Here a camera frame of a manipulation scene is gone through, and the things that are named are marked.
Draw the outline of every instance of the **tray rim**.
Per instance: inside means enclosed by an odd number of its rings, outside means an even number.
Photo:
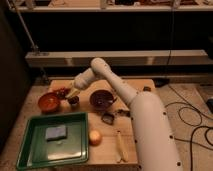
[[[80,161],[78,162],[67,162],[67,161],[63,161],[64,163],[61,163],[61,164],[55,164],[55,163],[51,163],[51,164],[48,164],[48,165],[42,165],[42,166],[19,166],[20,164],[20,159],[22,157],[22,153],[23,153],[23,149],[24,149],[24,145],[26,143],[26,139],[27,139],[27,135],[28,135],[28,130],[30,128],[30,124],[32,123],[33,120],[35,119],[42,119],[42,118],[57,118],[57,117],[67,117],[69,115],[84,115],[85,116],[85,130],[86,131],[86,136],[85,136],[85,151],[86,151],[86,154],[85,154],[85,158],[83,159],[80,159]],[[27,125],[25,127],[25,130],[24,130],[24,135],[23,135],[23,138],[22,138],[22,142],[21,142],[21,146],[20,146],[20,149],[19,149],[19,153],[18,153],[18,158],[17,158],[17,161],[16,161],[16,169],[17,170],[30,170],[30,169],[39,169],[39,168],[48,168],[48,167],[54,167],[54,166],[63,166],[63,165],[71,165],[71,164],[80,164],[80,163],[84,163],[86,161],[88,161],[89,159],[89,138],[88,138],[88,113],[87,112],[70,112],[70,113],[63,113],[63,114],[52,114],[52,115],[38,115],[38,116],[32,116],[28,119],[27,121]]]

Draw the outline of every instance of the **brown bowl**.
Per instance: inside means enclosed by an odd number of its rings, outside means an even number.
[[[60,106],[60,100],[55,93],[46,93],[39,98],[38,106],[43,113],[55,112]]]
[[[104,111],[115,101],[112,93],[107,90],[96,90],[90,96],[90,104],[96,109]]]

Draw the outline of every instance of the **food item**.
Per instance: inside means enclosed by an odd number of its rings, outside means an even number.
[[[70,91],[69,88],[62,87],[62,88],[53,90],[53,93],[55,93],[60,100],[64,100],[66,95],[69,93],[69,91]]]
[[[102,140],[102,135],[97,130],[92,130],[89,133],[89,141],[91,145],[99,145]]]
[[[55,112],[60,107],[60,100],[55,93],[46,93],[39,98],[38,106],[43,113]]]
[[[117,134],[117,147],[118,147],[118,151],[119,151],[119,154],[121,156],[121,159],[124,161],[124,162],[128,162],[129,160],[129,155],[127,153],[127,150],[126,150],[126,147],[125,147],[125,144],[124,144],[124,140],[121,136],[121,132],[118,131],[118,134]]]

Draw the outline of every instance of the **wooden bowl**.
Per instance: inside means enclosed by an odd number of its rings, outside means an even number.
[[[55,112],[59,109],[60,99],[55,93],[46,93],[39,98],[38,106],[43,113]]]

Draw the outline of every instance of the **green tray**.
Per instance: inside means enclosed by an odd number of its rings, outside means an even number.
[[[46,141],[46,129],[60,125],[66,126],[67,137]],[[28,121],[16,168],[17,170],[37,169],[83,163],[87,160],[87,113],[37,116]]]

